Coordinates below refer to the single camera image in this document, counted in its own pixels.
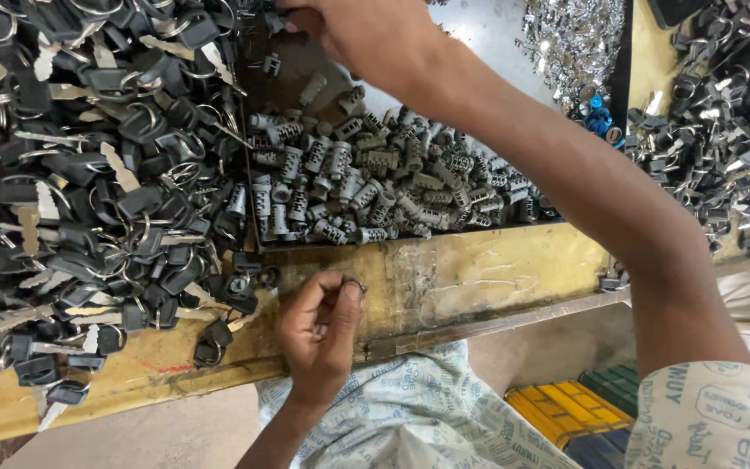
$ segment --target printed shirt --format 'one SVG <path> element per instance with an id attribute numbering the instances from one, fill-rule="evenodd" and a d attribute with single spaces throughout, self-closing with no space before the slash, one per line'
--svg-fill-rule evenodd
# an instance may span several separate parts
<path id="1" fill-rule="evenodd" d="M 257 383 L 263 426 L 290 390 L 290 378 Z M 750 366 L 693 362 L 647 376 L 625 466 L 750 469 Z M 578 464 L 474 374 L 459 341 L 354 367 L 291 467 Z"/>

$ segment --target yellow workbench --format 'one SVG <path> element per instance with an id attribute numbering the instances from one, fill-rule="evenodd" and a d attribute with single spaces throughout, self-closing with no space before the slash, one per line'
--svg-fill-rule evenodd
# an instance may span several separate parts
<path id="1" fill-rule="evenodd" d="M 646 0 L 636 1 L 631 107 L 645 107 L 651 91 L 668 94 L 675 62 L 668 37 Z M 733 244 L 717 255 L 729 260 L 725 272 L 750 270 L 750 261 L 737 262 Z M 266 254 L 265 263 L 283 272 L 284 290 L 278 297 L 260 292 L 262 314 L 234 334 L 222 365 L 193 366 L 202 321 L 131 334 L 126 349 L 102 370 L 76 377 L 91 380 L 89 397 L 53 425 L 284 375 L 273 336 L 278 298 L 316 271 L 353 271 L 369 287 L 355 359 L 375 360 L 622 301 L 627 291 L 597 293 L 607 259 L 603 248 L 566 223 Z M 0 372 L 0 440 L 35 432 L 39 420 L 32 389 L 17 386 L 12 370 Z"/>

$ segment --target shirt sleeve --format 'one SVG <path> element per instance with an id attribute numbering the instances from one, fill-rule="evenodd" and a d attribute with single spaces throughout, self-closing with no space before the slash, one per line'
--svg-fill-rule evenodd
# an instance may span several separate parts
<path id="1" fill-rule="evenodd" d="M 750 365 L 699 361 L 651 373 L 638 390 L 626 466 L 750 469 Z"/>

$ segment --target concrete floor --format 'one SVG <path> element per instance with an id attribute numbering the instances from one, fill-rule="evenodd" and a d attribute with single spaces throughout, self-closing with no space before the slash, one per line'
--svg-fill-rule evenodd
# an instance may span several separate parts
<path id="1" fill-rule="evenodd" d="M 468 340 L 471 366 L 497 393 L 575 378 L 635 357 L 628 306 Z M 232 468 L 259 433 L 253 385 L 106 416 L 37 435 L 3 469 Z"/>

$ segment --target person's left hand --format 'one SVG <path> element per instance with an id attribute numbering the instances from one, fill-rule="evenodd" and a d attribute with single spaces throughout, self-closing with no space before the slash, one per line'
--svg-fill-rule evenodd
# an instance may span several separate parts
<path id="1" fill-rule="evenodd" d="M 325 411 L 352 369 L 361 319 L 360 283 L 338 271 L 316 273 L 276 325 L 293 388 L 288 399 Z"/>

